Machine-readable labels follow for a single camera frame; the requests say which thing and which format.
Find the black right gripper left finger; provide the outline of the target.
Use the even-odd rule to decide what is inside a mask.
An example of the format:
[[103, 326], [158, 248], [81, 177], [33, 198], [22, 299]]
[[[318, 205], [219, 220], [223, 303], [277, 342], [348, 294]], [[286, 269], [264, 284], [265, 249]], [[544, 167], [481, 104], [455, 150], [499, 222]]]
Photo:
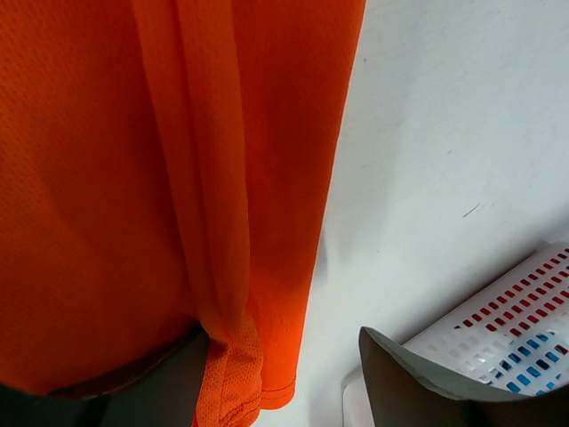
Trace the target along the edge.
[[144, 358], [83, 383], [30, 394], [1, 386], [3, 426], [190, 426], [210, 340], [197, 326]]

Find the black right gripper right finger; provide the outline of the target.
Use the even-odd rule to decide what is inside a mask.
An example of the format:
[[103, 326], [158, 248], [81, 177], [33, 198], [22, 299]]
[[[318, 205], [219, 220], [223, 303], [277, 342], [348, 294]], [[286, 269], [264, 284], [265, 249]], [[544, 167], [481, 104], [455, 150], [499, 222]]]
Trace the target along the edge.
[[359, 332], [376, 426], [566, 426], [568, 388], [527, 397], [416, 355], [369, 327]]

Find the orange t shirt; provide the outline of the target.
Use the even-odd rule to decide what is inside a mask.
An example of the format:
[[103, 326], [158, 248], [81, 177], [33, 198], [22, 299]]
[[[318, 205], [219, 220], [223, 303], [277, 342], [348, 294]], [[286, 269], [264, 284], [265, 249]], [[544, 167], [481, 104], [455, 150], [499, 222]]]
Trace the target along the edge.
[[1, 4], [1, 386], [200, 326], [190, 426], [293, 398], [362, 1]]

